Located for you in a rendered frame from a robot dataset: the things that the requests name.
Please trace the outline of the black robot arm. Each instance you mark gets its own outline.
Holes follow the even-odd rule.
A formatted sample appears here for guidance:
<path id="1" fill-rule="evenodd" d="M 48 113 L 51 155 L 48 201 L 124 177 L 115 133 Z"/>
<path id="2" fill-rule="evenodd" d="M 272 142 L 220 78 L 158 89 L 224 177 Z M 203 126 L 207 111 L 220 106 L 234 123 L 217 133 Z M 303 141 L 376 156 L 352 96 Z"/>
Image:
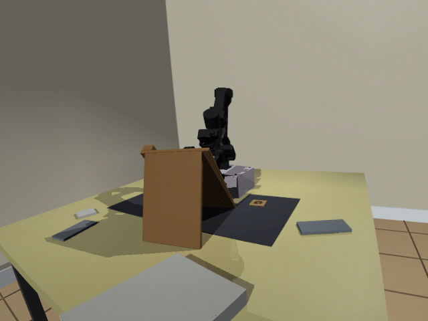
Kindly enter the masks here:
<path id="1" fill-rule="evenodd" d="M 227 136 L 228 127 L 228 107 L 232 101 L 233 90 L 231 88 L 216 88 L 214 107 L 204 111 L 203 117 L 205 127 L 208 129 L 199 129 L 197 139 L 199 146 L 203 143 L 212 143 L 216 146 L 216 139 L 220 137 L 221 145 L 231 145 L 231 141 Z M 220 165 L 219 169 L 227 170 L 231 168 L 229 161 Z"/>

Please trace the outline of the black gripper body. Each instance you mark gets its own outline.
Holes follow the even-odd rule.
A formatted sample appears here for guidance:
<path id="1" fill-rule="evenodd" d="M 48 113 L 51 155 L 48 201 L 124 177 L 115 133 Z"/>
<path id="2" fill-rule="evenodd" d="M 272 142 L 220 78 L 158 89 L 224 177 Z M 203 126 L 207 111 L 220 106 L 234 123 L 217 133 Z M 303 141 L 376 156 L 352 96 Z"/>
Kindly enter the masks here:
<path id="1" fill-rule="evenodd" d="M 212 143 L 203 143 L 201 145 L 201 148 L 210 148 L 211 153 L 213 156 L 215 156 L 215 150 L 218 150 L 218 148 L 220 147 L 220 137 L 219 139 L 216 139 L 216 146 L 214 146 L 214 144 Z M 184 148 L 195 148 L 194 146 L 186 146 Z M 234 147 L 232 145 L 221 145 L 221 149 L 225 155 L 225 158 L 227 161 L 234 161 L 235 160 L 235 150 Z"/>

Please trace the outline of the tan letter tile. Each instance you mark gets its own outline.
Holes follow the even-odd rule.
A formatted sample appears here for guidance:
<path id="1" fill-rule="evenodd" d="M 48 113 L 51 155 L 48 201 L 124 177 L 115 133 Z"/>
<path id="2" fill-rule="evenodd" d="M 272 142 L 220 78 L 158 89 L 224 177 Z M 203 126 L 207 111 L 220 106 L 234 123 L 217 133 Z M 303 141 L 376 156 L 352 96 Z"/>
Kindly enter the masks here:
<path id="1" fill-rule="evenodd" d="M 249 205 L 264 207 L 267 201 L 253 199 Z"/>

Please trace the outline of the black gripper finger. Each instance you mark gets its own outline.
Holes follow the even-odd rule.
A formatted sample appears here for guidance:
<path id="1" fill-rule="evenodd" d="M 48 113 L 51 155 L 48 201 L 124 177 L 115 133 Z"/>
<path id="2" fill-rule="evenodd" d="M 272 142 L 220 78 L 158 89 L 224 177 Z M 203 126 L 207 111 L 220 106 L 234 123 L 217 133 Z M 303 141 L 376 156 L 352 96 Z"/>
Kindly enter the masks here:
<path id="1" fill-rule="evenodd" d="M 227 160 L 225 158 L 225 155 L 222 150 L 215 150 L 215 162 L 217 165 L 222 165 L 223 163 L 226 163 Z"/>

